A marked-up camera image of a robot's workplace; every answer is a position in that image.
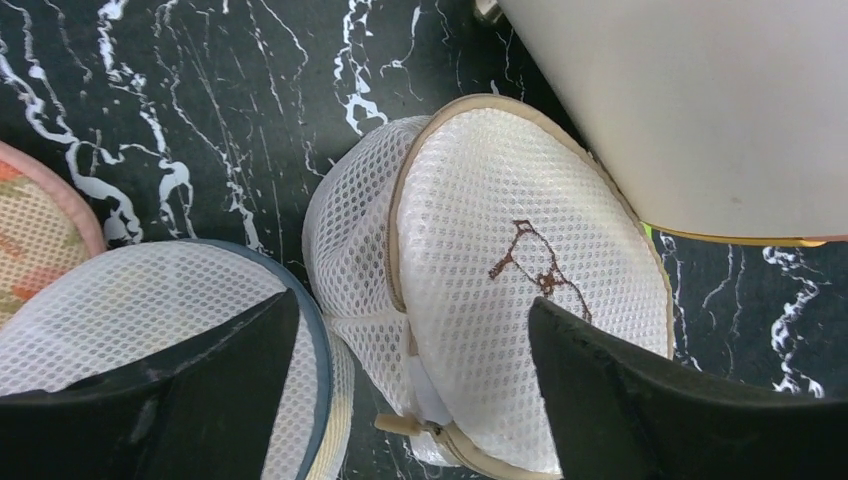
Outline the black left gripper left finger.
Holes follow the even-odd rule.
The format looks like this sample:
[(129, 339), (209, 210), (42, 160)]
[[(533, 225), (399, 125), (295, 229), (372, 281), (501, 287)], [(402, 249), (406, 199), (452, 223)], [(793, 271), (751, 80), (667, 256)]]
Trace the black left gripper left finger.
[(1, 399), (5, 479), (257, 479), (298, 332), (293, 292), (56, 391)]

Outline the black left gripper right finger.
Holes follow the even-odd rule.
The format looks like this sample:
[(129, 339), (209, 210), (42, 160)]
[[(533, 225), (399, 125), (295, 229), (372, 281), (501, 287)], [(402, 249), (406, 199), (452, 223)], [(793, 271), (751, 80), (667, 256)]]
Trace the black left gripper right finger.
[(544, 298), (528, 336), (568, 479), (843, 479), (847, 404), (702, 373)]

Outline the beige-trimmed white mesh laundry bag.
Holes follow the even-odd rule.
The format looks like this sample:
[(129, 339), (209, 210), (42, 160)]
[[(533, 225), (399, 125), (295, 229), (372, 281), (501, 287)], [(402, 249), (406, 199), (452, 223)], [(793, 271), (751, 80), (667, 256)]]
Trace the beige-trimmed white mesh laundry bag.
[(663, 357), (672, 294), (603, 169), (554, 121), (493, 94), (363, 137), (308, 206), (303, 256), (330, 329), (421, 460), (558, 479), (528, 340), (533, 301)]

